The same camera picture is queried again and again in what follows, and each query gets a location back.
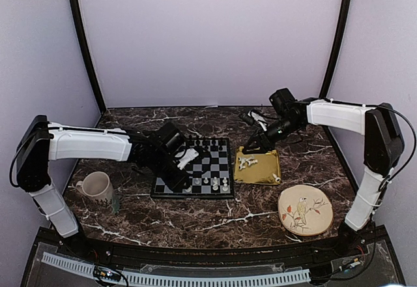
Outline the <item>black grey chess board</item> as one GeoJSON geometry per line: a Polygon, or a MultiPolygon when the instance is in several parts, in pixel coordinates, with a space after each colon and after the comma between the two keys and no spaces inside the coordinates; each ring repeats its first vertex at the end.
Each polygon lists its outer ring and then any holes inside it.
{"type": "Polygon", "coordinates": [[[200,157],[185,167],[192,179],[192,191],[185,192],[184,189],[180,192],[172,192],[162,179],[156,178],[152,184],[151,197],[167,199],[197,198],[204,200],[233,199],[235,192],[229,139],[190,137],[187,141],[191,147],[201,152],[200,157]],[[208,184],[203,183],[205,177],[209,180],[208,184]],[[218,192],[214,192],[212,189],[214,185],[212,179],[214,177],[218,178],[218,192]],[[222,190],[224,177],[228,180],[226,185],[229,189],[227,192],[222,190]],[[194,184],[195,178],[200,178],[201,183],[199,185],[194,184]]]}

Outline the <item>white chess piece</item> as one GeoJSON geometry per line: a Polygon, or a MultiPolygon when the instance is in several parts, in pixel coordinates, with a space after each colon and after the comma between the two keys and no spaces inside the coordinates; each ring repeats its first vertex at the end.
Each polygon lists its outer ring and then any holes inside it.
{"type": "Polygon", "coordinates": [[[273,174],[273,178],[274,178],[276,183],[280,183],[281,178],[279,176],[277,176],[276,174],[273,174]]]}

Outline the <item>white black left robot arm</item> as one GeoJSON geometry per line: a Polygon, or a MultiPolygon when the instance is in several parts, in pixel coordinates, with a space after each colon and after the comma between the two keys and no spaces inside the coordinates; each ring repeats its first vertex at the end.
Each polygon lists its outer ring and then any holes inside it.
{"type": "Polygon", "coordinates": [[[166,123],[158,130],[141,132],[122,128],[75,127],[36,116],[25,131],[10,163],[8,179],[32,197],[66,247],[87,258],[92,245],[50,175],[50,163],[110,160],[148,168],[172,190],[190,186],[185,167],[199,157],[182,132],[166,123]]]}

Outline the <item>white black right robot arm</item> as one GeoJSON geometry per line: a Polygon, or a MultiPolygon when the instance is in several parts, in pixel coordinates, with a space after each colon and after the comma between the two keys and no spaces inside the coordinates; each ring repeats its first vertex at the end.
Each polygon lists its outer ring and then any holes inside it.
{"type": "Polygon", "coordinates": [[[339,128],[364,137],[364,175],[344,220],[354,231],[364,228],[382,203],[404,152],[398,113],[389,103],[353,104],[315,97],[297,100],[288,88],[277,90],[269,101],[276,117],[267,117],[256,110],[240,115],[247,125],[257,126],[244,145],[245,154],[270,152],[276,142],[307,125],[339,128]]]}

